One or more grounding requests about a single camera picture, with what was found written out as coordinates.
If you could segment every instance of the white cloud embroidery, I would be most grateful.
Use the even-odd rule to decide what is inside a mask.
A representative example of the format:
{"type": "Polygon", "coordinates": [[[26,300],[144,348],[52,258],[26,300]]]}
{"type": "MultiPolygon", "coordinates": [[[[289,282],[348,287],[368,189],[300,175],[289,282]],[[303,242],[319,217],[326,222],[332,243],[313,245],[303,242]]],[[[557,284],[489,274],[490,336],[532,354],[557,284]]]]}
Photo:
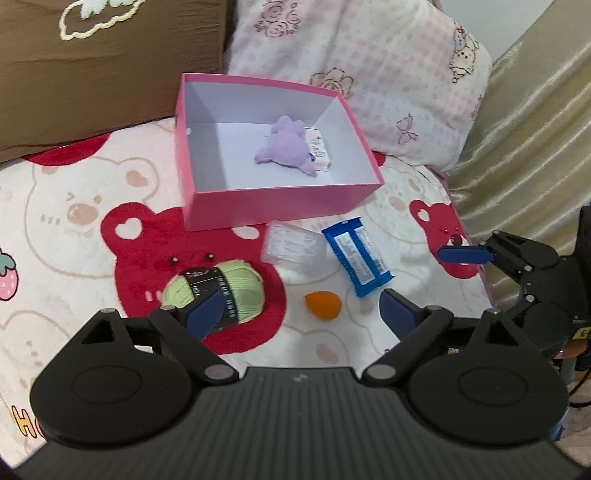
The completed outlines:
{"type": "Polygon", "coordinates": [[[59,27],[60,27],[60,38],[62,40],[72,40],[73,38],[88,38],[94,35],[99,30],[110,28],[118,22],[133,17],[138,11],[141,4],[145,0],[77,0],[76,2],[68,5],[61,13],[59,27]],[[114,15],[108,21],[105,22],[92,22],[92,15],[100,14],[106,7],[107,4],[112,8],[117,7],[130,7],[130,9],[123,15],[114,15]],[[68,32],[67,17],[76,7],[80,7],[80,19],[85,20],[89,24],[89,29],[80,31],[68,32]]]}

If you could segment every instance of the yarn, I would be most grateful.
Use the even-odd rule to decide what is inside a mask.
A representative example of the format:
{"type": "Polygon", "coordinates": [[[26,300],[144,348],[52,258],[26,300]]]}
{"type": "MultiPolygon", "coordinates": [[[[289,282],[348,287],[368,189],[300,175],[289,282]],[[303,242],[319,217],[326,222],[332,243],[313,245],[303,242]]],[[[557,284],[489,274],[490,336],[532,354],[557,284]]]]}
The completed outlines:
{"type": "MultiPolygon", "coordinates": [[[[238,310],[238,323],[246,323],[259,315],[265,304],[265,291],[258,272],[244,260],[230,260],[216,267],[226,277],[232,289],[238,310]]],[[[194,299],[193,292],[183,275],[174,277],[162,292],[162,305],[183,308],[194,299]]]]}

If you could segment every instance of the metal screw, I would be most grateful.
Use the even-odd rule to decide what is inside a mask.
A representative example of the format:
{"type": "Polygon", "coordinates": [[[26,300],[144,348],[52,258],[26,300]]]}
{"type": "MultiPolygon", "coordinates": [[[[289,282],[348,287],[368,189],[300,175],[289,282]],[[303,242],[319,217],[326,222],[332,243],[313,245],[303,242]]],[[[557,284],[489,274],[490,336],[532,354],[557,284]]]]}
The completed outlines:
{"type": "Polygon", "coordinates": [[[228,380],[234,375],[234,369],[229,365],[209,365],[204,371],[210,380],[228,380]]]}
{"type": "Polygon", "coordinates": [[[396,375],[396,369],[385,364],[372,365],[366,372],[374,380],[390,380],[396,375]]]}

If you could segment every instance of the stuffed animal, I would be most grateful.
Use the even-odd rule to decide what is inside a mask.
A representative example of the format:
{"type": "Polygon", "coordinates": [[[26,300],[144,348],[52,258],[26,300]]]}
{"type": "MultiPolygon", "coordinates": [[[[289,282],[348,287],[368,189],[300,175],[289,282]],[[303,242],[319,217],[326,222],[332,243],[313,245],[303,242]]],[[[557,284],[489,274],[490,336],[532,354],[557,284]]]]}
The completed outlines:
{"type": "Polygon", "coordinates": [[[316,177],[316,169],[305,140],[304,122],[293,121],[287,115],[282,116],[271,127],[267,144],[256,152],[255,163],[273,161],[284,167],[299,168],[310,177],[316,177]]]}

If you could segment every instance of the blue snack wrapper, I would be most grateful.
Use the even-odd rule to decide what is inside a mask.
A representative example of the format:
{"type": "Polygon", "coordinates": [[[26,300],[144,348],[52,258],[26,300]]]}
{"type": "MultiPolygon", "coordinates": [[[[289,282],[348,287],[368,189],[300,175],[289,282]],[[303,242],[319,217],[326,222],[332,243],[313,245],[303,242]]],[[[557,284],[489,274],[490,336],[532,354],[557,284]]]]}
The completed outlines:
{"type": "Polygon", "coordinates": [[[336,223],[322,233],[349,274],[360,299],[394,278],[369,240],[360,217],[336,223]]]}

